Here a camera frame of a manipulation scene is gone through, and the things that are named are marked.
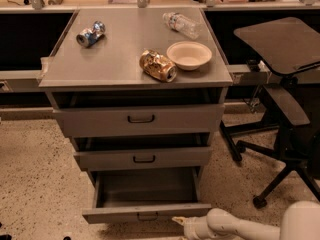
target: floor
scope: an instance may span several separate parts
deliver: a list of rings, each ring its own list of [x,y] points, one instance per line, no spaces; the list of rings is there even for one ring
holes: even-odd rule
[[[258,120],[243,106],[227,106],[227,125]],[[174,222],[88,225],[82,208],[91,207],[93,186],[79,170],[72,146],[45,111],[0,111],[0,228],[17,240],[179,239],[183,229]],[[275,132],[246,139],[272,146]],[[270,195],[268,206],[257,210],[252,197],[281,170],[283,164],[247,151],[235,163],[219,132],[200,180],[203,202],[234,216],[279,226],[286,208],[315,198],[292,173]]]

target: bowl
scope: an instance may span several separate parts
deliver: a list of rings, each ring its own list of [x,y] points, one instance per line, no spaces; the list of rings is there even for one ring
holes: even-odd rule
[[[195,70],[207,63],[211,57],[210,49],[197,42],[178,42],[167,50],[167,56],[183,70]]]

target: clear bottle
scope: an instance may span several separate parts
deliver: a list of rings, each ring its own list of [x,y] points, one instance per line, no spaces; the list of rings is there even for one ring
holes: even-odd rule
[[[178,31],[193,40],[199,37],[201,32],[200,23],[176,12],[164,13],[162,17],[164,23],[169,28]]]

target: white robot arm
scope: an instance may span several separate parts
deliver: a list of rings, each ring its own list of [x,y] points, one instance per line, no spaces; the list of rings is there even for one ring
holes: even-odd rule
[[[188,240],[232,239],[234,236],[245,240],[320,239],[320,205],[314,202],[291,205],[280,228],[238,219],[221,209],[212,209],[204,217],[174,217],[173,220],[184,227]]]

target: black drawer handle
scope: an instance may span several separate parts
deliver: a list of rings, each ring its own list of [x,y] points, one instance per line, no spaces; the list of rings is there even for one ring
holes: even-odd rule
[[[132,124],[143,124],[143,123],[151,123],[156,119],[155,115],[152,115],[150,119],[147,120],[134,120],[131,116],[128,116],[128,122]]]
[[[151,164],[156,161],[156,156],[153,155],[151,160],[139,160],[136,158],[136,156],[133,156],[133,162],[136,164]]]
[[[158,214],[158,212],[156,212],[155,214],[154,214],[154,216],[151,216],[151,215],[140,215],[140,213],[138,212],[137,213],[137,218],[138,218],[138,221],[155,221],[155,220],[157,220],[158,219],[158,217],[159,217],[159,214]]]

